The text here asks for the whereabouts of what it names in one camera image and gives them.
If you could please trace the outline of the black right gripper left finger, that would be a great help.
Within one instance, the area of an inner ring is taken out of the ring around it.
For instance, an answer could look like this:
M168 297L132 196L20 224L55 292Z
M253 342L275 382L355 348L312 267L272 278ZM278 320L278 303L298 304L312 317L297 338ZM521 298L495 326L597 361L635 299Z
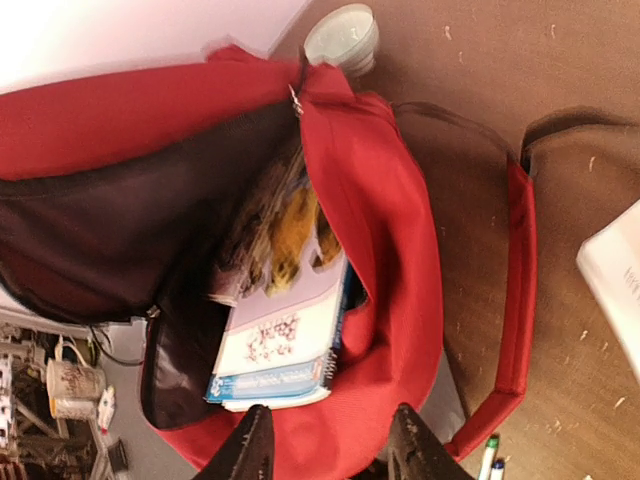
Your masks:
M272 412L253 405L193 480L271 480L274 455Z

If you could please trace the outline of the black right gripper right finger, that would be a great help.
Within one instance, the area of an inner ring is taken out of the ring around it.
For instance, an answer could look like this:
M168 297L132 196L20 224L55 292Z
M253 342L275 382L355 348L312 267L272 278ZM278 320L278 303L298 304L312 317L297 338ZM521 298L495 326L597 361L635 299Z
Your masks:
M406 403L398 406L391 423L388 475L394 480L472 480Z

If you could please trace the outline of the white dog cover book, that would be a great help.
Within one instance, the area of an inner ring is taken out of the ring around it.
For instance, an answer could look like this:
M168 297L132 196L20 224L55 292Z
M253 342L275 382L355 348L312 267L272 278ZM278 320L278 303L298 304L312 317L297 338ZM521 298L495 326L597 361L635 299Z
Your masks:
M348 259L313 188L289 188L250 226L232 269L214 275L212 299L231 307L215 379L315 361L338 322Z

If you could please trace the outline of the illustrated Taming Shrew book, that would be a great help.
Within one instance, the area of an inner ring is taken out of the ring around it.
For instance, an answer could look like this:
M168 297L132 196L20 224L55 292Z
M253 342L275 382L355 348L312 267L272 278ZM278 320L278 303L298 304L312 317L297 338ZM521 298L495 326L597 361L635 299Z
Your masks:
M300 146L273 159L236 210L213 262L209 299L234 307L266 283L270 228L288 189L305 169Z

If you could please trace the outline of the red student backpack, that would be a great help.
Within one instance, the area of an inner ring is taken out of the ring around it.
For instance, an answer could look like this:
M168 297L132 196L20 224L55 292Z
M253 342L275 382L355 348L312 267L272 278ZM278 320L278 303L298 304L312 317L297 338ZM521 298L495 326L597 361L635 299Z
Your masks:
M417 413L443 349L424 177L334 67L231 46L3 95L1 283L53 321L145 319L142 411L202 479L346 479L381 450L393 479L462 479L531 354L533 182L501 151L497 379L448 443Z

